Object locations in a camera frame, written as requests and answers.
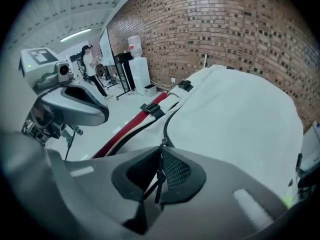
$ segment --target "brick wall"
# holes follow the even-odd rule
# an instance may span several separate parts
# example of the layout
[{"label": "brick wall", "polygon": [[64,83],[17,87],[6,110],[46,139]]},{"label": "brick wall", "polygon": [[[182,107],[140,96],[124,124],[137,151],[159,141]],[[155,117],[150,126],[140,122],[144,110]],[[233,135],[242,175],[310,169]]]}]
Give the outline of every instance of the brick wall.
[{"label": "brick wall", "polygon": [[153,81],[204,65],[259,75],[295,102],[304,128],[320,121],[320,49],[288,0],[129,0],[107,26],[114,54],[140,35]]}]

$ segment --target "ceiling light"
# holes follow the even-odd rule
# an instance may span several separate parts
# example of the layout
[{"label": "ceiling light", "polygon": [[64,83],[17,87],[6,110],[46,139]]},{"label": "ceiling light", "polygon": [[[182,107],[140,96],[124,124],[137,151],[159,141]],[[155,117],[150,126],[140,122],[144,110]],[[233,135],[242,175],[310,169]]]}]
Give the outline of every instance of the ceiling light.
[{"label": "ceiling light", "polygon": [[90,30],[91,30],[91,28],[88,28],[88,29],[82,30],[82,31],[80,31],[80,32],[78,32],[78,33],[69,35],[69,36],[67,36],[66,38],[61,39],[60,42],[64,42],[64,41],[66,41],[66,40],[68,40],[68,39],[70,39],[70,38],[73,38],[73,37],[75,37],[75,36],[77,36],[77,35],[80,35],[80,34],[82,34],[82,33],[88,32],[88,31],[90,31]]}]

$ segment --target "shoe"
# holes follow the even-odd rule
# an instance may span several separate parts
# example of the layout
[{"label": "shoe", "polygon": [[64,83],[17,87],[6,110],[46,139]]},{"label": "shoe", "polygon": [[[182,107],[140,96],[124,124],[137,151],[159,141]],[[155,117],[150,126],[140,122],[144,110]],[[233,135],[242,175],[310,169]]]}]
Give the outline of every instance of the shoe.
[{"label": "shoe", "polygon": [[113,94],[109,94],[108,96],[104,97],[105,100],[109,100],[110,98],[112,98],[114,95]]}]

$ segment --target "long dark hair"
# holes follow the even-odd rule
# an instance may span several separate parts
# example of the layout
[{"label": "long dark hair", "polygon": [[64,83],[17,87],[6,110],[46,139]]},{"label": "long dark hair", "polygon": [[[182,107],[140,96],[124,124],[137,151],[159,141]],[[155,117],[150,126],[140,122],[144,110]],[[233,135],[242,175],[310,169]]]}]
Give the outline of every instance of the long dark hair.
[{"label": "long dark hair", "polygon": [[90,49],[92,47],[92,45],[85,45],[84,47],[82,47],[82,49],[81,49],[81,58],[80,58],[80,63],[81,63],[81,66],[82,67],[84,67],[84,70],[87,70],[86,69],[86,65],[85,65],[85,63],[84,63],[84,56],[85,56],[85,54],[86,54],[86,50],[87,49]]}]

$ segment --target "white cable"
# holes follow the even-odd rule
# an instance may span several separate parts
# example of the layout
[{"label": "white cable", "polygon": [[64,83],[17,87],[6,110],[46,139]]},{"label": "white cable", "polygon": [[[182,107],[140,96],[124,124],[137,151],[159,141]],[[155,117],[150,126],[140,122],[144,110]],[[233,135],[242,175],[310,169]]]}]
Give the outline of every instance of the white cable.
[{"label": "white cable", "polygon": [[151,79],[150,79],[150,81],[152,82],[152,83],[154,83],[154,84],[156,84],[157,86],[166,86],[166,87],[170,87],[170,86],[172,86],[174,83],[172,82],[170,85],[168,85],[168,84],[159,84],[159,83],[156,83],[155,81],[152,81]]}]

